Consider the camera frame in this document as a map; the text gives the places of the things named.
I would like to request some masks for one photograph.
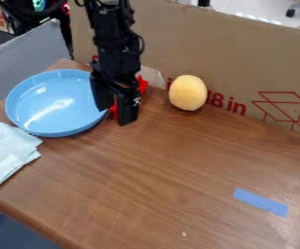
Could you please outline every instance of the blue tape strip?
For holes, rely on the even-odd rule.
[[[275,215],[283,218],[287,216],[287,205],[278,203],[271,199],[256,196],[252,193],[243,191],[238,188],[234,191],[232,197],[250,204],[251,206],[255,206],[268,212],[273,212]]]

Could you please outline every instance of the blue bowl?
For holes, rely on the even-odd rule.
[[[43,137],[80,133],[100,122],[105,112],[99,112],[93,102],[89,73],[80,70],[55,70],[29,77],[5,101],[11,122]]]

